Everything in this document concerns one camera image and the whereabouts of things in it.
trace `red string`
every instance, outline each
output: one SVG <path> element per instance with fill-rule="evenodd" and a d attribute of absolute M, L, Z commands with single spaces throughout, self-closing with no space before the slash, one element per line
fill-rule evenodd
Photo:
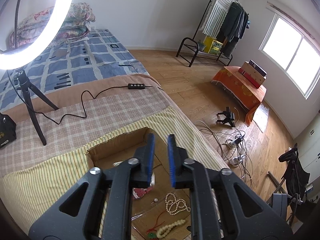
<path fill-rule="evenodd" d="M 153 228 L 148 229 L 148 230 L 146 231 L 146 235 L 149 234 L 151 231 L 156 231 L 156 228 L 159 227 L 159 226 L 161 226 L 161 225 L 164 223 L 164 221 L 163 221 L 161 224 L 157 225 L 159 217 L 160 217 L 164 212 L 165 212 L 165 210 L 160 213 L 160 215 L 157 217 L 155 226 L 154 226 Z"/>

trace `ring light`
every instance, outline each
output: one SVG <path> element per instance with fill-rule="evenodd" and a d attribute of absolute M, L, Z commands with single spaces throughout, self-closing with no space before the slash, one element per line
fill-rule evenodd
<path fill-rule="evenodd" d="M 38 57 L 55 38 L 65 20 L 72 0 L 56 0 L 52 15 L 34 43 L 24 49 L 0 54 L 0 69 L 20 68 Z"/>

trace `beaded bracelet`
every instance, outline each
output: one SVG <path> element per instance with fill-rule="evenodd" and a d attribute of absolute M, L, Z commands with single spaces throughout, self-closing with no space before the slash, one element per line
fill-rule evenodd
<path fill-rule="evenodd" d="M 158 231 L 157 231 L 157 237 L 159 239 L 161 238 L 164 238 L 166 237 L 166 235 L 171 231 L 172 228 L 176 227 L 176 226 L 180 226 L 180 225 L 183 225 L 186 221 L 181 219 L 181 220 L 178 220 L 178 221 L 175 221 L 174 223 L 170 224 L 170 225 L 166 225 L 162 228 L 160 228 Z"/>

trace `charger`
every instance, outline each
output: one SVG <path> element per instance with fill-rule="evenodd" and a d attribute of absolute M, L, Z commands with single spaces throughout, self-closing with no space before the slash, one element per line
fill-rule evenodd
<path fill-rule="evenodd" d="M 245 159 L 245 155 L 242 154 L 242 155 L 239 155 L 237 157 L 230 159 L 229 162 L 232 166 L 237 167 L 240 165 L 240 163 L 243 163 L 244 159 Z"/>

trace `blue checkered bedsheet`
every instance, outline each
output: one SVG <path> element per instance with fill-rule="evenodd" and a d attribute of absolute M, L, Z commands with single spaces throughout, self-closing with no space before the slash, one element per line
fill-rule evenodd
<path fill-rule="evenodd" d="M 24 69 L 44 94 L 114 76 L 148 74 L 142 63 L 107 29 L 92 30 L 85 41 L 48 48 Z M 10 70 L 9 74 L 13 79 L 16 73 Z M 0 110 L 21 103 L 5 73 L 0 81 Z"/>

